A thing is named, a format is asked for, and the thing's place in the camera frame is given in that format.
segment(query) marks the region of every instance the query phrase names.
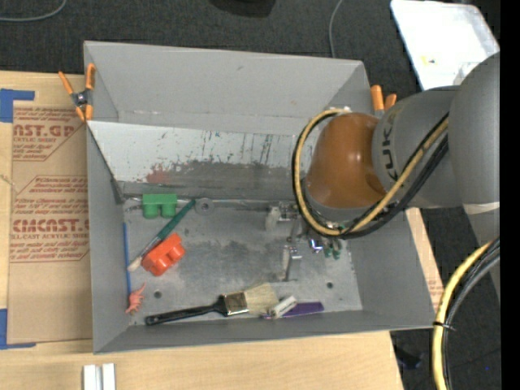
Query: white cable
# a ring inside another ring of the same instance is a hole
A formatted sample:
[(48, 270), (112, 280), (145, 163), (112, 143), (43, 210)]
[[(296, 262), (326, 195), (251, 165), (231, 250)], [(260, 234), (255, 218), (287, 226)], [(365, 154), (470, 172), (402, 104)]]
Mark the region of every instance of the white cable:
[(331, 47), (331, 55), (333, 58), (336, 57), (336, 52), (334, 51), (334, 42), (332, 41), (332, 24), (334, 23), (334, 18), (336, 17), (336, 12), (338, 11), (338, 9), (340, 8), (341, 6), (341, 3), (343, 2), (344, 0), (340, 0), (337, 4), (336, 4), (336, 8), (334, 9), (334, 11), (332, 12), (332, 15), (331, 15), (331, 19), (328, 23), (328, 42), (329, 42), (329, 45)]
[(61, 4), (58, 6), (56, 10), (53, 10), (49, 13), (45, 13), (44, 15), (34, 16), (34, 17), (1, 17), (0, 22), (15, 22), (15, 23), (23, 23), (23, 22), (35, 22), (37, 20), (49, 19), (50, 17), (57, 15), (67, 4), (67, 0), (62, 0)]

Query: blue tape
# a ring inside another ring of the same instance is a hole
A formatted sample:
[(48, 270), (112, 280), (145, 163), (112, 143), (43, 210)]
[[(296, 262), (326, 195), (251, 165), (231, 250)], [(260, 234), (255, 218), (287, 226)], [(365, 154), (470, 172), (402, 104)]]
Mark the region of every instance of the blue tape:
[(0, 122), (13, 122), (14, 100), (32, 101), (34, 91), (19, 91), (18, 89), (0, 89)]
[(29, 348), (34, 345), (36, 344), (7, 345), (7, 309), (0, 309), (0, 350), (9, 348)]
[[(126, 223), (123, 223), (123, 243), (124, 243), (124, 263), (126, 264), (126, 267), (128, 267), (128, 265), (130, 264), (130, 256), (128, 255), (128, 229), (127, 229)], [(126, 267), (125, 267), (125, 271), (127, 272), (127, 293), (130, 296), (130, 294), (132, 293), (132, 284), (131, 284), (131, 280), (130, 280), (130, 273), (128, 272), (128, 270), (126, 270)]]

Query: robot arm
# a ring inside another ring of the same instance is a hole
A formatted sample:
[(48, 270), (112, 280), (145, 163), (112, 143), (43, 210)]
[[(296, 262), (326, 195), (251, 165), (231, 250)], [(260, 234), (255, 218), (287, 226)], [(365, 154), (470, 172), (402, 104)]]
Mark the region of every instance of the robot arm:
[[(381, 119), (360, 113), (323, 114), (324, 118), (337, 116), (320, 133), (303, 187), (295, 176), (301, 209), (308, 204), (325, 222), (322, 233), (334, 235), (340, 230), (331, 230), (327, 221), (344, 226), (386, 198), (385, 193), (395, 191), (395, 203), (406, 198), (407, 206), (463, 206), (479, 243), (496, 238), (500, 226), (499, 91), (500, 53), (477, 66), (460, 86), (415, 94), (396, 103)], [(448, 121), (446, 129), (438, 127), (443, 120)], [(435, 128), (440, 134), (425, 148)], [(443, 143), (449, 145), (448, 152), (408, 198)], [(397, 186), (418, 153), (422, 157), (417, 166)]]

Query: black floor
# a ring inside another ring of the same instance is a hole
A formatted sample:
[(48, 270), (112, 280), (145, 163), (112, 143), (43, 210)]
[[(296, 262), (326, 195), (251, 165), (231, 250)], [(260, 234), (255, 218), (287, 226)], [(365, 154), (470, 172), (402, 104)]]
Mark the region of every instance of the black floor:
[[(60, 1), (0, 0), (0, 16), (35, 16), (52, 11)], [(330, 57), (328, 22), (338, 1), (67, 0), (61, 12), (44, 21), (0, 22), (0, 68), (83, 73), (85, 40)], [(390, 1), (344, 0), (333, 41), (337, 58), (362, 60), (371, 84), (405, 98), (420, 88)], [(500, 41), (500, 0), (475, 4)], [(423, 217), (445, 282), (475, 249), (475, 238), (459, 209), (425, 210)], [(500, 311), (486, 277), (460, 309), (457, 332), (450, 338), (454, 390), (501, 388)], [(404, 331), (393, 337), (400, 350), (421, 357), (416, 368), (403, 369), (405, 388), (434, 388), (429, 382), (431, 332)]]

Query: gray bin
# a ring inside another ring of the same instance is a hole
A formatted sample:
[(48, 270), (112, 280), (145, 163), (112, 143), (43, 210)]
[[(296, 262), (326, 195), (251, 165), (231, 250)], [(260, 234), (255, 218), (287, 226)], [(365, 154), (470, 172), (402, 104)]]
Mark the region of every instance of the gray bin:
[[(291, 157), (308, 120), (331, 106), (373, 112), (361, 62), (91, 41), (84, 61), (85, 70), (97, 68), (87, 137), (95, 353), (431, 326), (403, 214), (344, 244), (338, 260), (292, 243), (302, 259), (291, 281), (284, 274), (292, 223), (266, 230), (267, 208), (293, 202)], [(167, 222), (145, 219), (134, 198), (171, 191), (180, 203), (208, 197), (216, 207), (189, 211), (175, 229), (186, 249), (179, 263), (159, 277), (142, 268), (128, 276), (124, 232), (132, 260)], [(124, 312), (128, 281), (132, 289), (146, 282), (134, 315)], [(207, 305), (262, 281), (280, 298), (321, 301), (325, 310), (144, 324), (149, 314)]]

